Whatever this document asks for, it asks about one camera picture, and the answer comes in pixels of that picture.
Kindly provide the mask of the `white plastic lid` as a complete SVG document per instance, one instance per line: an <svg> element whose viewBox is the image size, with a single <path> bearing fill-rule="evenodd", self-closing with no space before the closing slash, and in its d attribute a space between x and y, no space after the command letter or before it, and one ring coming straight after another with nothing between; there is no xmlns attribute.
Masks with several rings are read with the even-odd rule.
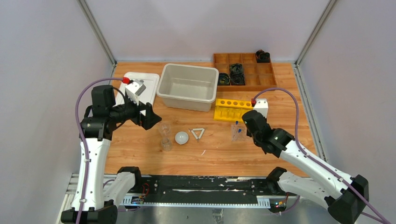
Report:
<svg viewBox="0 0 396 224"><path fill-rule="evenodd" d="M142 82L144 84L144 86L146 86L146 89L140 94L140 96L138 96L138 100L140 101L140 103L150 103L151 105L154 105L154 101L155 101L155 97L156 97L156 90L159 84L159 80L160 80L160 76L158 74L155 73L141 73L141 72L127 72L125 73L124 77L130 79L130 80L138 80L140 82ZM120 86L118 87L118 89L120 91L122 91L122 93L128 97L132 102L135 102L135 98L130 97L126 90L125 87L127 86L127 84L125 83L121 83ZM116 104L115 105L120 105L124 103L124 99L121 96L121 94L119 92L117 92L116 95Z"/></svg>

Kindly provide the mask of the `small glass flask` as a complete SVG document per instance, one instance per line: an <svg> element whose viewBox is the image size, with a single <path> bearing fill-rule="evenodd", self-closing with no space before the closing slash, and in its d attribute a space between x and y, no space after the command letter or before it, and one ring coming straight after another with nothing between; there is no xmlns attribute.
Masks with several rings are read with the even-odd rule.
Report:
<svg viewBox="0 0 396 224"><path fill-rule="evenodd" d="M172 150L172 142L169 138L162 138L161 147L163 151L171 151Z"/></svg>

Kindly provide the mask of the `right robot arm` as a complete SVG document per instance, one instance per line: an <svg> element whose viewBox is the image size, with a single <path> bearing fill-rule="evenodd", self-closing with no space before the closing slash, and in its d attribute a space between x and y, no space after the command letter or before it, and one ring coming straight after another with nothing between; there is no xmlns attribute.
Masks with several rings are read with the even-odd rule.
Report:
<svg viewBox="0 0 396 224"><path fill-rule="evenodd" d="M302 196L327 209L341 224L353 224L369 200L365 177L344 173L321 160L303 147L295 136L281 128L271 128L266 118L256 110L242 116L247 136L265 154L287 161L309 175L299 177L284 168L276 167L267 176L267 190L273 195L282 191Z"/></svg>

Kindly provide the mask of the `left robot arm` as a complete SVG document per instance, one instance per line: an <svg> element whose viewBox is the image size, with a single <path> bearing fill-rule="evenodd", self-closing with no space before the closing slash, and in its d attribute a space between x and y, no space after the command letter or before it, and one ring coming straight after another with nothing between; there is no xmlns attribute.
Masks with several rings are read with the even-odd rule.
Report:
<svg viewBox="0 0 396 224"><path fill-rule="evenodd" d="M61 214L63 224L114 224L118 207L126 194L147 193L138 167L121 167L115 180L104 190L106 157L113 133L126 121L145 130L162 119L151 103L140 101L144 84L134 81L125 86L124 103L117 105L112 85L96 86L91 91L92 105L82 121L77 121L81 139L80 174L71 208Z"/></svg>

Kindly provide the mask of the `white clay triangle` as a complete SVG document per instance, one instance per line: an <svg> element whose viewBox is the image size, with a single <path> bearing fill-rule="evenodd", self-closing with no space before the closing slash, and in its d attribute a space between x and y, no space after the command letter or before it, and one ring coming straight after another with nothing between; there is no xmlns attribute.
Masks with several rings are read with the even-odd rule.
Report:
<svg viewBox="0 0 396 224"><path fill-rule="evenodd" d="M197 142L199 142L202 138L202 136L205 133L204 128L193 128L189 129L190 133L193 135L193 137L196 139Z"/></svg>

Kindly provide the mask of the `white evaporating dish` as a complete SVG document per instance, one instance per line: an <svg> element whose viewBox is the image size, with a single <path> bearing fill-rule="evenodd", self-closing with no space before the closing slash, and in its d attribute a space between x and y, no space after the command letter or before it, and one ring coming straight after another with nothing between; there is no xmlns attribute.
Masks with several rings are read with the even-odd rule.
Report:
<svg viewBox="0 0 396 224"><path fill-rule="evenodd" d="M189 140L189 135L186 132L181 131L181 132L176 133L176 135L175 135L175 141L179 145L183 145L183 144L187 143L188 140Z"/></svg>

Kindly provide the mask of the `beige plastic bin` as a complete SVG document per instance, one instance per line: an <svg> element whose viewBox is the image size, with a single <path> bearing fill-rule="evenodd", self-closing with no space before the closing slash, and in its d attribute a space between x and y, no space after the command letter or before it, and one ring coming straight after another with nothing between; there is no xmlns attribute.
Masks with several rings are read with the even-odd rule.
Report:
<svg viewBox="0 0 396 224"><path fill-rule="evenodd" d="M216 68L168 63L156 94L167 107L209 112L216 99L218 79Z"/></svg>

